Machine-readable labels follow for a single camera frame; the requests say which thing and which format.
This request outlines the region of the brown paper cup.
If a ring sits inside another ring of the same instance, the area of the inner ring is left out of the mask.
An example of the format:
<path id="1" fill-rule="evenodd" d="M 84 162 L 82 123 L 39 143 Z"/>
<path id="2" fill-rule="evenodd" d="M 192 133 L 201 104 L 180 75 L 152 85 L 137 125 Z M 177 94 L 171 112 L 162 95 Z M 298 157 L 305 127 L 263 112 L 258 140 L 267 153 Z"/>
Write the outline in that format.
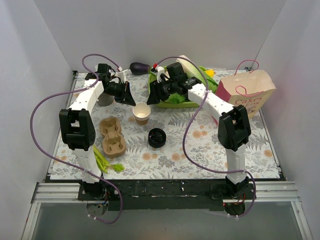
<path id="1" fill-rule="evenodd" d="M 134 115 L 135 121 L 138 125 L 146 125 L 149 121 L 151 114 L 151 108 L 144 102 L 137 103 L 133 109 L 132 113 Z"/>

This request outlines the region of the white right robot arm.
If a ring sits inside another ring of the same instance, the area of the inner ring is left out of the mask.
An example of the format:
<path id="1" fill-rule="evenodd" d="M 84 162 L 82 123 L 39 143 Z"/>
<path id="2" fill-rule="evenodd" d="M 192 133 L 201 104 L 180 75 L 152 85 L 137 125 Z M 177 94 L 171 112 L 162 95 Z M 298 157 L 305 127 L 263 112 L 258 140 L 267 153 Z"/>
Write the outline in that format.
<path id="1" fill-rule="evenodd" d="M 245 151 L 251 127 L 246 108 L 222 100 L 207 89 L 200 79 L 188 77 L 179 62 L 167 68 L 154 64 L 150 74 L 156 80 L 149 84 L 148 105 L 159 104 L 170 95 L 179 94 L 198 104 L 200 109 L 206 110 L 217 121 L 218 140 L 225 148 L 228 164 L 226 192 L 232 199 L 239 198 L 249 184 L 245 170 Z"/>

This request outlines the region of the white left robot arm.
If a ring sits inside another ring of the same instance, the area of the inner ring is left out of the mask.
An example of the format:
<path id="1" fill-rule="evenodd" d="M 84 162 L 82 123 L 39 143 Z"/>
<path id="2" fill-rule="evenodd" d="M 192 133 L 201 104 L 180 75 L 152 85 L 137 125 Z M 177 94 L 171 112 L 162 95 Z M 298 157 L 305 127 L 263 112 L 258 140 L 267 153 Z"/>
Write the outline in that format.
<path id="1" fill-rule="evenodd" d="M 74 103 L 59 112 L 62 141 L 73 151 L 79 166 L 84 169 L 81 185 L 85 193 L 95 200 L 103 199 L 107 191 L 106 187 L 99 183 L 102 172 L 94 154 L 96 130 L 91 118 L 93 107 L 102 94 L 113 96 L 115 101 L 121 104 L 136 105 L 125 71 L 120 66 L 114 75 L 111 71 L 108 64 L 98 64 L 97 71 L 87 82 L 94 86 L 85 86 Z"/>

